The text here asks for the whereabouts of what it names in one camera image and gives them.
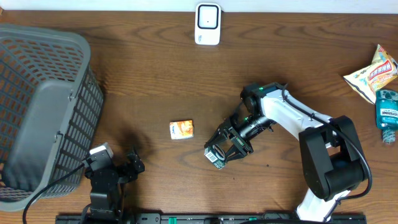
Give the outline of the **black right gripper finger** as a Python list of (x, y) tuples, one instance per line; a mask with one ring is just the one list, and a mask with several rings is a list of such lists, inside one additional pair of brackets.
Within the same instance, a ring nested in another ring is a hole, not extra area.
[(231, 123), (221, 123), (212, 137), (205, 143), (204, 148), (207, 149), (213, 145), (221, 144), (229, 139), (229, 129), (232, 127)]
[(246, 157), (248, 150), (240, 143), (233, 143), (233, 145), (225, 153), (226, 162), (242, 159)]

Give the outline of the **green round-label box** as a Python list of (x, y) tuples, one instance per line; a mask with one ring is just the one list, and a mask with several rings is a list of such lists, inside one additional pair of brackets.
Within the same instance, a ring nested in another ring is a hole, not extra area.
[(222, 169), (226, 165), (225, 153), (216, 144), (205, 148), (204, 155), (217, 169)]

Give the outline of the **small orange packet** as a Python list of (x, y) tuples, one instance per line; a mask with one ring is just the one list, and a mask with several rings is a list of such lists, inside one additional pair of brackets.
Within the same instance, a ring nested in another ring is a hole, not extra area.
[(170, 137), (173, 140), (189, 139), (194, 136), (193, 121), (172, 121), (169, 123)]

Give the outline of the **teal mouthwash bottle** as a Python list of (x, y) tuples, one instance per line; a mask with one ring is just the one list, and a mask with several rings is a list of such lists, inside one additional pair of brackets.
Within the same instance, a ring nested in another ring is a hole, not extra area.
[(379, 90), (376, 92), (376, 124), (382, 131), (382, 141), (394, 144), (397, 131), (397, 92)]

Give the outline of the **yellow snack bag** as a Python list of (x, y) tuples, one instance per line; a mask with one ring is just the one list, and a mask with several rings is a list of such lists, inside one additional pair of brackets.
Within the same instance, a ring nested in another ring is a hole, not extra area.
[(397, 77), (397, 62), (380, 44), (374, 53), (371, 64), (343, 80), (361, 97), (371, 104), (376, 103), (376, 92)]

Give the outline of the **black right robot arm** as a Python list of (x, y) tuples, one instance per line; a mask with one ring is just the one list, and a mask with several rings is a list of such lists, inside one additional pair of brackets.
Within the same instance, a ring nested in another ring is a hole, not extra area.
[(299, 142), (308, 190), (293, 214), (271, 212), (245, 223), (366, 223), (364, 215), (335, 215), (344, 200), (369, 193), (373, 178), (355, 126), (346, 116), (332, 118), (307, 107), (285, 85), (245, 86), (239, 111), (226, 118), (204, 145), (205, 157), (217, 168), (252, 154), (251, 140), (278, 124)]

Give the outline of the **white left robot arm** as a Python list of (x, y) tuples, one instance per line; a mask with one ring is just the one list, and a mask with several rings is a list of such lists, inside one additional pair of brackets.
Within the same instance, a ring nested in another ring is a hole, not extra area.
[(127, 161), (116, 165), (108, 143), (89, 151), (83, 164), (85, 177), (90, 180), (90, 204), (83, 209), (80, 223), (122, 223), (125, 185), (145, 171), (145, 165), (132, 148)]

